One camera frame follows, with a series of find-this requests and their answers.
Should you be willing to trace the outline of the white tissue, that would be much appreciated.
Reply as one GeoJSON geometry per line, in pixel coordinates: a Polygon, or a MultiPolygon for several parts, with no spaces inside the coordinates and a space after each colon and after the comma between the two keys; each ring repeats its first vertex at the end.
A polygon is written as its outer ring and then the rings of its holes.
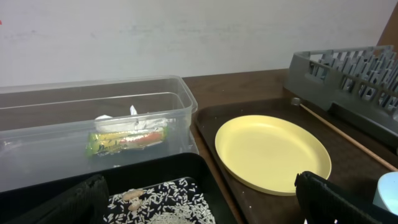
{"type": "Polygon", "coordinates": [[[96,120],[96,130],[99,133],[119,133],[119,132],[138,132],[143,130],[158,130],[166,128],[170,123],[175,122],[175,118],[157,118],[134,121],[119,122],[112,116],[101,115],[96,120]]]}

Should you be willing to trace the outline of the blue bowl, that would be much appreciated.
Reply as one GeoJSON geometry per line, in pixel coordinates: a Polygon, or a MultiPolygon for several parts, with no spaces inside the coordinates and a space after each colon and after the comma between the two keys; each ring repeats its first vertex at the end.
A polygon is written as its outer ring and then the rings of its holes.
{"type": "Polygon", "coordinates": [[[398,173],[389,172],[382,175],[374,194],[373,204],[395,215],[398,215],[398,173]]]}

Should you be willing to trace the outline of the green orange snack wrapper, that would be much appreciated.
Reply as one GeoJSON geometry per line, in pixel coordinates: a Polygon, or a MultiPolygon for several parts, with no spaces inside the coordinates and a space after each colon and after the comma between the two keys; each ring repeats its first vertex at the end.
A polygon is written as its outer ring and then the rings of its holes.
{"type": "Polygon", "coordinates": [[[113,133],[91,133],[88,136],[88,156],[115,154],[124,150],[143,150],[164,142],[168,136],[167,127],[121,131],[113,133]]]}

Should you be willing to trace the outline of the wooden chopstick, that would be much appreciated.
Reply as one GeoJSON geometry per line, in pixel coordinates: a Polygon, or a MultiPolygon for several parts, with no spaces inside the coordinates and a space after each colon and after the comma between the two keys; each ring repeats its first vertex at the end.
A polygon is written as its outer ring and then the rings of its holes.
{"type": "Polygon", "coordinates": [[[342,130],[340,130],[339,128],[337,128],[336,126],[334,126],[333,124],[331,124],[330,122],[328,122],[327,120],[322,118],[320,115],[316,114],[315,112],[313,112],[311,109],[309,109],[308,107],[306,107],[303,104],[300,104],[300,107],[303,108],[305,111],[309,112],[314,117],[316,117],[316,119],[321,121],[323,124],[325,124],[332,130],[334,130],[334,132],[338,133],[340,136],[342,136],[343,138],[348,140],[350,143],[354,144],[356,147],[358,147],[360,150],[365,152],[367,155],[369,155],[370,157],[372,157],[373,159],[378,161],[380,164],[382,164],[383,166],[385,166],[386,168],[388,168],[389,170],[391,170],[393,172],[397,172],[397,168],[395,166],[393,166],[389,162],[385,161],[383,158],[381,158],[380,156],[378,156],[377,154],[372,152],[370,149],[368,149],[367,147],[365,147],[364,145],[359,143],[357,140],[353,139],[351,136],[344,133],[342,130]]]}

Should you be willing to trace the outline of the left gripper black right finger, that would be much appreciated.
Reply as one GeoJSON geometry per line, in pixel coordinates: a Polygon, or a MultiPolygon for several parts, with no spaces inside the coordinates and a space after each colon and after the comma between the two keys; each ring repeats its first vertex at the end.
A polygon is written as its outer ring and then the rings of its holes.
{"type": "Polygon", "coordinates": [[[397,223],[397,215],[349,194],[310,171],[296,176],[295,188],[307,224],[397,223]]]}

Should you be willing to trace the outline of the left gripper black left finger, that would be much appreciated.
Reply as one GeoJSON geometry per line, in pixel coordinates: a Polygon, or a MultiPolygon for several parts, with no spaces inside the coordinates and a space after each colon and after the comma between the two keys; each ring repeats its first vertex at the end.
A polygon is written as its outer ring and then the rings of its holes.
{"type": "Polygon", "coordinates": [[[1,223],[104,223],[108,200],[102,175],[10,190],[1,193],[1,223]]]}

